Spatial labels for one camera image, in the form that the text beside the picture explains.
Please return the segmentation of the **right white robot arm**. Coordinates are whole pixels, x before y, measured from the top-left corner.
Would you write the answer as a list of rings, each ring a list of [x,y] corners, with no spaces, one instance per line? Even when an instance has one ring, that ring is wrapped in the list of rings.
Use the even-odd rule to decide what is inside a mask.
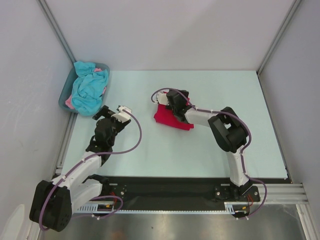
[[[185,90],[170,89],[164,93],[165,105],[172,110],[173,116],[181,123],[201,125],[211,129],[217,145],[226,153],[230,181],[231,196],[242,201],[249,194],[252,182],[242,160],[243,149],[247,144],[249,131],[240,121],[231,107],[221,111],[205,110],[188,103],[189,92]]]

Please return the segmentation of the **grey plastic bin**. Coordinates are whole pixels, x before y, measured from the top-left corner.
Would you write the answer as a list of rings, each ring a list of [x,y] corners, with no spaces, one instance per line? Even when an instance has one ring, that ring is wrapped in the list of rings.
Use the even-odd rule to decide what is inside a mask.
[[[75,113],[75,114],[77,114],[78,112],[75,109],[68,107],[66,105],[66,101],[72,95],[73,84],[77,78],[78,78],[78,75],[76,73],[76,68],[73,65],[71,70],[69,71],[69,74],[68,74],[66,80],[65,80],[60,97],[58,99],[58,105],[61,109],[65,110],[67,112],[70,112],[70,113]]]

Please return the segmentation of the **red t shirt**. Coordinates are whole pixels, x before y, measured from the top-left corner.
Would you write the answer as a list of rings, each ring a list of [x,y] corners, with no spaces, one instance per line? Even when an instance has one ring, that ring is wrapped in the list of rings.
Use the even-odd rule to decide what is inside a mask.
[[[166,105],[158,104],[153,118],[158,124],[172,127],[179,130],[189,131],[194,128],[193,124],[180,122],[176,119],[173,112],[166,108]]]

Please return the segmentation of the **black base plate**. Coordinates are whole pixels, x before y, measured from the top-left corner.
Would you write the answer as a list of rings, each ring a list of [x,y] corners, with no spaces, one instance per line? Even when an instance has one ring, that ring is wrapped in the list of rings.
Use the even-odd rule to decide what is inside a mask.
[[[123,212],[222,212],[233,205],[255,207],[289,186],[287,179],[267,180],[266,185],[251,182],[247,190],[238,189],[226,178],[116,177],[97,174],[81,180],[102,185],[103,201],[115,202]]]

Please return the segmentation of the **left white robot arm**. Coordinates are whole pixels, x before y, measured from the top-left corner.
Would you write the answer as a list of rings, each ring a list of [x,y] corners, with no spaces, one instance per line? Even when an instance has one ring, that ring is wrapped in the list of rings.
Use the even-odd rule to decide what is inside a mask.
[[[113,146],[118,133],[130,122],[132,110],[119,106],[114,112],[104,105],[94,116],[96,127],[79,162],[65,174],[36,186],[29,219],[41,230],[62,231],[73,213],[89,200],[110,196],[108,179],[95,174],[115,152]]]

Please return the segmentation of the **aluminium frame rail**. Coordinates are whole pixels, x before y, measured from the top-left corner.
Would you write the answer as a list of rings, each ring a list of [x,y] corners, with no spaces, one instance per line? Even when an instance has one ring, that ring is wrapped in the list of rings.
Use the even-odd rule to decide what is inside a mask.
[[[99,193],[91,193],[89,199],[103,197],[109,198],[111,195],[120,197],[126,204],[137,198],[149,199],[187,199],[197,198],[215,203],[220,202],[261,202],[263,199],[275,202],[303,202],[307,200],[305,190],[298,184],[258,184],[251,185],[247,190],[240,190],[236,186],[228,184],[213,183],[168,183],[150,182],[120,184],[101,183],[98,184]]]

